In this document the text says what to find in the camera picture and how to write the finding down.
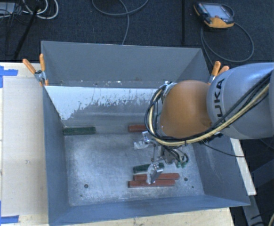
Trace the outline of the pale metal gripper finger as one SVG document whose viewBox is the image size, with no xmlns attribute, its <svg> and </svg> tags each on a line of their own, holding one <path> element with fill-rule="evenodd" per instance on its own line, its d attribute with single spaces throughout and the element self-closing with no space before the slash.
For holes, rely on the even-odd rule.
<svg viewBox="0 0 274 226">
<path fill-rule="evenodd" d="M 141 133 L 141 138 L 138 141 L 134 142 L 135 150 L 141 150 L 148 147 L 150 142 L 148 135 L 149 135 L 148 131 L 143 131 Z"/>
<path fill-rule="evenodd" d="M 163 168 L 158 162 L 153 162 L 148 167 L 148 184 L 155 183 L 156 179 L 163 172 Z"/>
</svg>

